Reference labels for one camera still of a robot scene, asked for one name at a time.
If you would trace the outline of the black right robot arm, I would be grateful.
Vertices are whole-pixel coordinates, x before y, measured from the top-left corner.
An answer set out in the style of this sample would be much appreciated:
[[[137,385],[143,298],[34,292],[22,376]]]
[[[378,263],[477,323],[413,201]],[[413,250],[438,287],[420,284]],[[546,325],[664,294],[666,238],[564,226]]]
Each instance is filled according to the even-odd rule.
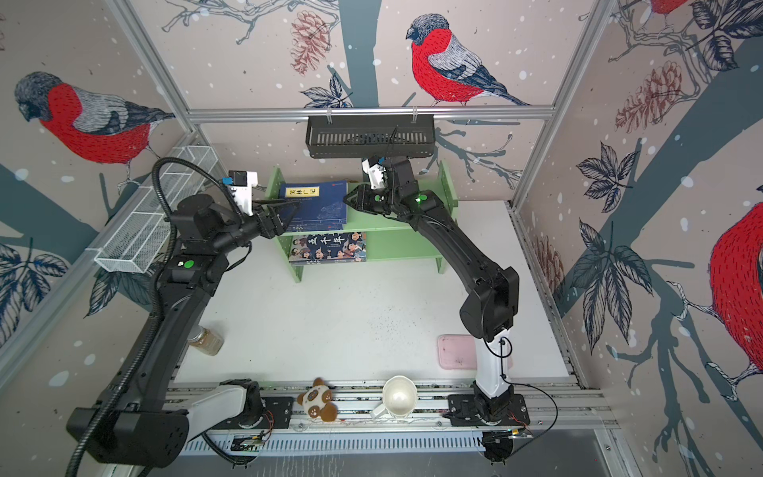
[[[347,194],[344,203],[370,215],[409,225],[447,261],[467,293],[459,310],[476,345],[474,409],[487,425],[530,425],[530,416],[508,378],[514,351],[510,330],[519,311],[520,276],[501,268],[463,233],[445,203],[419,187],[409,159],[374,156],[362,162],[369,181]]]

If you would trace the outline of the colourful cartoon cover book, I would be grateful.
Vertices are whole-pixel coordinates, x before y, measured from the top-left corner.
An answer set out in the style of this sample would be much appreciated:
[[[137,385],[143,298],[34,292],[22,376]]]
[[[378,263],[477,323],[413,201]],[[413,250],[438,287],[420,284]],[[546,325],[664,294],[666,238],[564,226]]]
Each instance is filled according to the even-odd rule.
[[[297,236],[286,252],[291,264],[365,262],[368,258],[365,233]]]

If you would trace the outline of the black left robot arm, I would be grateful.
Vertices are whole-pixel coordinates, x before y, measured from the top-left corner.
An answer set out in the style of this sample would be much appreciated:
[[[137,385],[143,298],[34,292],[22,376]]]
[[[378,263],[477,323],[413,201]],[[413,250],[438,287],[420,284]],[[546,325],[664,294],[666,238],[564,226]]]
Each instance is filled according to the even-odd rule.
[[[195,194],[172,207],[161,184],[168,165],[183,166],[211,182],[228,206],[208,194]],[[184,159],[165,157],[151,171],[152,185],[170,227],[166,258],[149,282],[152,310],[126,361],[92,407],[78,407],[67,431],[77,446],[66,468],[79,472],[91,455],[99,463],[140,466],[145,472],[172,463],[185,444],[228,419],[248,425],[275,419],[265,407],[258,383],[228,380],[178,411],[164,405],[169,382],[188,338],[215,295],[223,275],[234,269],[228,255],[250,248],[257,238],[272,240],[285,233],[291,219],[281,210],[293,200],[264,200],[242,212],[225,182]]]

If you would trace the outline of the dark blue book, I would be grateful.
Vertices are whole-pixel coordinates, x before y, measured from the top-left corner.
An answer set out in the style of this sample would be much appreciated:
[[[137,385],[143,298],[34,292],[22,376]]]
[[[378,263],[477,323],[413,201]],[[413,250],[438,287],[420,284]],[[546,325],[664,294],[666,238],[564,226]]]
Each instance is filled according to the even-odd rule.
[[[343,220],[333,221],[292,221],[286,229],[289,234],[341,231],[346,222]]]
[[[294,222],[347,222],[344,198],[348,193],[346,181],[289,184],[280,186],[279,198],[297,200]]]

